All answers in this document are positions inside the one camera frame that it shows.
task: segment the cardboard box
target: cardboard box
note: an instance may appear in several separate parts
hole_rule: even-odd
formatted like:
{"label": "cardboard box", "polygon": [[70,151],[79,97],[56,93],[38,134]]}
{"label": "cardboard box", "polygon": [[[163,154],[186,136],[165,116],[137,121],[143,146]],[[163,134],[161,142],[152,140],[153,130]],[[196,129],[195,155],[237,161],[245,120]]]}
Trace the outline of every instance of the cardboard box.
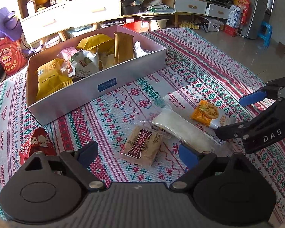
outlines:
{"label": "cardboard box", "polygon": [[235,5],[231,5],[226,25],[235,29],[239,28],[239,24],[241,23],[242,13],[243,13],[242,8],[237,7]]}
{"label": "cardboard box", "polygon": [[[38,67],[57,58],[63,49],[76,47],[81,39],[99,33],[114,38],[116,31],[133,35],[133,43],[139,41],[143,49],[153,52],[99,71],[36,102],[38,78],[35,72]],[[26,76],[28,111],[40,125],[44,126],[95,98],[165,68],[166,55],[167,48],[139,33],[118,25],[68,39],[30,57]]]}
{"label": "cardboard box", "polygon": [[243,9],[241,24],[246,25],[248,23],[250,12],[251,12],[250,1],[249,0],[239,0],[237,6]]}

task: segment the red snack bag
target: red snack bag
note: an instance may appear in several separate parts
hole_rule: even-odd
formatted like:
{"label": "red snack bag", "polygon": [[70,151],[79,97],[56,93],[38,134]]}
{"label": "red snack bag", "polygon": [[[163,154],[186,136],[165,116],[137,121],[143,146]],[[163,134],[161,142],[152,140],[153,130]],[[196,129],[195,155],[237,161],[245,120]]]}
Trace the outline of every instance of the red snack bag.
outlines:
{"label": "red snack bag", "polygon": [[57,155],[44,128],[37,128],[26,143],[21,146],[19,150],[20,164],[23,165],[34,152],[38,151],[42,151],[46,156]]}
{"label": "red snack bag", "polygon": [[8,37],[0,40],[0,63],[7,75],[13,75],[26,64],[20,41],[11,41]]}

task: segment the drawer handle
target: drawer handle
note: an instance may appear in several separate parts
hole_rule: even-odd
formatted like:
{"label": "drawer handle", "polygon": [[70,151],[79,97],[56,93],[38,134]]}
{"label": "drawer handle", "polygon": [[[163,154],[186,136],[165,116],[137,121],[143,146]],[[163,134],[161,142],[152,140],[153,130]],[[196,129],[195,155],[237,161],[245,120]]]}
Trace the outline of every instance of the drawer handle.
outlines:
{"label": "drawer handle", "polygon": [[92,13],[97,13],[97,12],[101,12],[101,11],[105,11],[105,7],[100,7],[100,8],[96,8],[94,10],[92,10]]}
{"label": "drawer handle", "polygon": [[51,24],[54,24],[55,22],[56,22],[56,20],[53,20],[53,21],[51,21],[51,22],[49,22],[49,23],[47,23],[47,24],[44,24],[43,27],[49,26],[49,25],[51,25]]}

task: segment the white cabinet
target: white cabinet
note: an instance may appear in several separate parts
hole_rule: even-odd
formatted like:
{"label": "white cabinet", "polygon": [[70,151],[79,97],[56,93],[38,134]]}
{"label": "white cabinet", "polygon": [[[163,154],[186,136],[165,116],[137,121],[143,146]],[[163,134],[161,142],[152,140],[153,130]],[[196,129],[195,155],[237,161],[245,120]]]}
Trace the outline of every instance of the white cabinet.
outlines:
{"label": "white cabinet", "polygon": [[175,0],[174,8],[177,12],[205,14],[207,2],[200,0]]}
{"label": "white cabinet", "polygon": [[230,9],[210,3],[206,15],[216,18],[228,19]]}

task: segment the yellow snack package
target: yellow snack package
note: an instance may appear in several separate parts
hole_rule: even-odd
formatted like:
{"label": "yellow snack package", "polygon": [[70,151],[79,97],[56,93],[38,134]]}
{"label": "yellow snack package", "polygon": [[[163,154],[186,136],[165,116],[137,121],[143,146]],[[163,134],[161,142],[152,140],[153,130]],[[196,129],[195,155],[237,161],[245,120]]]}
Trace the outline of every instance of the yellow snack package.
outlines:
{"label": "yellow snack package", "polygon": [[[81,41],[77,45],[77,49],[78,50],[88,50],[88,51],[96,50],[96,47],[98,48],[101,47],[101,44],[109,40],[112,40],[112,38],[110,38],[109,36],[105,34],[93,35],[85,39],[81,39]],[[109,43],[107,51],[111,48],[110,45],[114,45],[114,39],[113,39],[113,42]]]}
{"label": "yellow snack package", "polygon": [[217,129],[220,126],[225,126],[236,122],[236,118],[229,117],[226,115],[224,110],[217,108],[215,105],[207,102],[206,100],[201,100],[190,118],[212,129]]}
{"label": "yellow snack package", "polygon": [[73,83],[71,78],[61,72],[63,62],[63,59],[57,58],[38,68],[37,101]]}

